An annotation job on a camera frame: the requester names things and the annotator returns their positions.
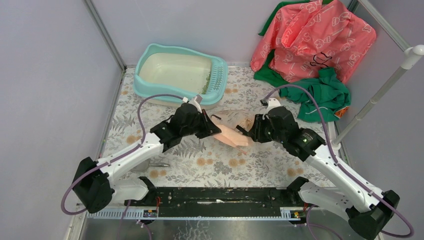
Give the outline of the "pink cat litter bag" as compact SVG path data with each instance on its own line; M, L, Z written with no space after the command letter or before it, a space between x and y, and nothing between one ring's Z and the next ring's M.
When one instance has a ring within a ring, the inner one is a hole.
M211 121L220 129L213 137L223 144L237 149L246 155L246 149L253 140L242 133L237 127L249 131L254 123L255 114L245 110L222 110L210 116Z

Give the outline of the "teal litter box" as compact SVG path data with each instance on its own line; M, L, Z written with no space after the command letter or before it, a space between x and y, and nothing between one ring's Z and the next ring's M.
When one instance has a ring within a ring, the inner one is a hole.
M177 107L176 97L202 97L200 105L213 109L223 98L228 65L220 57L180 46L151 43L134 70L133 91L151 103Z

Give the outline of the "grey litter scoop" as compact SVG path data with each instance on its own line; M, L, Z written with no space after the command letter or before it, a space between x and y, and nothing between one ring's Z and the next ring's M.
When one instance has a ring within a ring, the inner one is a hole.
M170 167L170 164L165 162L150 162L149 160L143 161L142 163L138 164L137 166L133 167L130 171L137 173L137 172L145 172L150 167L152 168L168 168Z

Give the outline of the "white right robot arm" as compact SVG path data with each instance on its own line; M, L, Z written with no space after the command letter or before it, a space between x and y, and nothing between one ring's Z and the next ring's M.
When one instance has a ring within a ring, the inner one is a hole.
M341 159L332 157L325 140L314 130L299 127L285 107L256 114L249 131L239 125L236 128L254 142L282 144L290 155L320 171L340 190L340 193L324 190L298 177L286 193L291 205L306 202L324 208L346 220L366 240L375 239L393 217L400 196L369 183Z

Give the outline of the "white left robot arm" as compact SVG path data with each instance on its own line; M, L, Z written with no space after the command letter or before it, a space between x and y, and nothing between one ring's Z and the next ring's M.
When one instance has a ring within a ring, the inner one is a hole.
M168 119L158 123L134 143L109 157L80 161L71 190L89 213L96 213L112 202L138 200L148 206L155 192L143 180L121 180L121 176L146 160L177 146L182 138L194 135L203 139L220 134L206 111L191 103L183 103Z

